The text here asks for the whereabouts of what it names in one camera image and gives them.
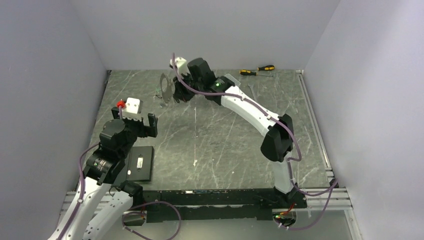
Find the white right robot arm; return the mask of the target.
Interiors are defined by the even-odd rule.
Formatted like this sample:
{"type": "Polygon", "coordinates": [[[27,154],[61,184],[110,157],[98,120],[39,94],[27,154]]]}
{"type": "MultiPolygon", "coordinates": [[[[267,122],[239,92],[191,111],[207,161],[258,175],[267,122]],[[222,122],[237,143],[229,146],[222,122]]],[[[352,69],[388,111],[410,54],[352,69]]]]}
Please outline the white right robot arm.
{"type": "Polygon", "coordinates": [[[176,76],[173,97],[177,102],[187,102],[196,94],[203,95],[242,117],[263,136],[260,151],[272,164],[276,203],[287,208],[302,200],[304,196],[291,167],[291,162],[302,159],[300,152],[297,158],[293,157],[293,150],[299,149],[293,119],[288,114],[280,116],[260,105],[241,90],[240,83],[231,74],[216,76],[201,57],[187,61],[173,56],[169,66],[176,76]]]}

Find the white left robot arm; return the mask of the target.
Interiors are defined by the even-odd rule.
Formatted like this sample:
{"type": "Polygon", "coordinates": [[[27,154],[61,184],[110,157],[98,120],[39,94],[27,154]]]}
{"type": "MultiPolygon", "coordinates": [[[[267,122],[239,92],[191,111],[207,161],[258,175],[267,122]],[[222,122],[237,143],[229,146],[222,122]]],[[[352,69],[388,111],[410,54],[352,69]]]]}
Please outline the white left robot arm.
{"type": "Polygon", "coordinates": [[[158,135],[158,118],[149,113],[148,125],[137,106],[113,107],[113,119],[103,125],[96,149],[80,167],[76,194],[51,240],[99,240],[114,222],[129,209],[137,210],[144,203],[143,188],[124,181],[112,199],[99,211],[97,208],[125,166],[131,148],[138,138],[158,135]]]}

